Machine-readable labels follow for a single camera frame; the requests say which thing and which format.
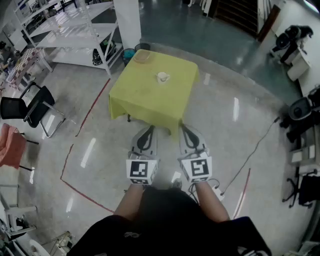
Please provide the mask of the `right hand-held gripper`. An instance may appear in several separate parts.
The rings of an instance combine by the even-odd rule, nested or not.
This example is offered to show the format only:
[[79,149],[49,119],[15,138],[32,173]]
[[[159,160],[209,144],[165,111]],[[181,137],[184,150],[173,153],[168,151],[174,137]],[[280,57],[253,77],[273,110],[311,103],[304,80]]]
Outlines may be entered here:
[[205,182],[212,176],[212,157],[205,138],[190,125],[178,129],[180,157],[177,159],[189,183]]

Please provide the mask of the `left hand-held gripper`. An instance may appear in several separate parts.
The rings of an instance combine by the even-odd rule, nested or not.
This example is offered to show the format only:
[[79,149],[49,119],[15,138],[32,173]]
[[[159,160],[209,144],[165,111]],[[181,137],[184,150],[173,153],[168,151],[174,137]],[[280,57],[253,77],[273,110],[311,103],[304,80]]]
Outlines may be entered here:
[[132,184],[150,186],[157,174],[158,132],[154,125],[141,129],[131,140],[126,176]]

